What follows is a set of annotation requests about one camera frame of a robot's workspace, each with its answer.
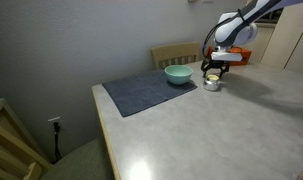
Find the table edge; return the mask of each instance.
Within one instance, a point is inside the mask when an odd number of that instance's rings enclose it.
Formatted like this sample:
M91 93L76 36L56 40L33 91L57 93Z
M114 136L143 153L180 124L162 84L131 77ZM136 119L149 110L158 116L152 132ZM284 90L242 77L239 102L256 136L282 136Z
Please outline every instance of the table edge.
M109 134L108 134L107 129L105 127L104 119L103 119L102 113L100 111L98 96L94 93L94 87L96 87L96 86L92 87L92 92L93 92L93 96L94 96L94 99L95 99L95 105L96 105L96 108L97 108L97 111L98 111L98 117L99 117L100 124L101 124L101 127L102 127L102 133L103 133L103 136L104 136L104 139L105 139L105 143L106 143L106 146L107 146L109 158L110 158L110 161L111 161L113 174L114 174L114 177L115 177L116 180L121 180L119 169L118 169L118 166L117 166L117 162L115 160L115 157L114 157L114 154L113 154L113 149L112 149L112 146L111 146L111 143L110 143Z

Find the gray wall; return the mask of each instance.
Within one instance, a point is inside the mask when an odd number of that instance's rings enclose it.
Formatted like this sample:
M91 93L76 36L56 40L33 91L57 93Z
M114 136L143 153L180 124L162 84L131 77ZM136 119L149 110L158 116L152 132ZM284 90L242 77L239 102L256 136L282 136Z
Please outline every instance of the gray wall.
M0 0L0 97L54 160L98 136L91 86L152 70L152 46L202 43L225 11L246 0Z

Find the cable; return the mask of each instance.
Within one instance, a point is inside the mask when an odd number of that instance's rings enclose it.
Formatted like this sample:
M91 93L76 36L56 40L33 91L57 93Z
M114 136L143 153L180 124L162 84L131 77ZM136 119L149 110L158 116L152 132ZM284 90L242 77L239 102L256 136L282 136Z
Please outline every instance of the cable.
M55 150L54 150L54 152L55 152L55 157L57 158L56 162L58 162L60 159L62 159L62 156L60 154L59 147L58 147L60 125L59 125L58 122L54 122L53 126L54 126L54 140L55 140Z
M242 21L244 22L244 24L247 25L247 26L250 26L250 24L246 20L244 20L240 9L238 9L238 13L239 13L239 16L241 17Z
M222 22L216 24L211 30L210 32L208 33L207 37L205 38L204 42L203 42L203 46L202 46L202 54L203 56L205 56L204 54L204 51L205 51L205 48L206 48L206 44L208 43L210 37L212 36L212 34L215 32L215 30L220 27L223 23L225 23L227 20L229 20L231 18L227 18L225 20L223 20Z

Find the power cord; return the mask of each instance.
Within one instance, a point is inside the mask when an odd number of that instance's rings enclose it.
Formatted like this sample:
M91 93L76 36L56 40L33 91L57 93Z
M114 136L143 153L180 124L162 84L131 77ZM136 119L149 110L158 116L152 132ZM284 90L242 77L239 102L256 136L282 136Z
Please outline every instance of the power cord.
M60 132L61 127L58 122L54 122L53 126L54 126L54 139L55 139L55 157L57 158L56 162L58 162L62 158L60 151L59 151L59 147L58 147L59 132Z

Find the electrical outlet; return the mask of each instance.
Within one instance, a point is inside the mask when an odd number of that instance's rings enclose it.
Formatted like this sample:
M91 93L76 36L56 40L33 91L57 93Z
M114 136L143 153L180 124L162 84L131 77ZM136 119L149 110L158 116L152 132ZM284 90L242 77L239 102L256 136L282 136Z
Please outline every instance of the electrical outlet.
M62 122L62 118L61 118L60 116L59 116L59 117L55 117L55 118L48 119L48 122L50 123L50 125L52 125L52 127L54 127L54 126L53 126L53 123L58 122L58 123L59 123L59 126L60 126L60 128L61 128L61 130L62 130L62 129L65 129L65 128L64 128L64 125L63 125L63 122Z

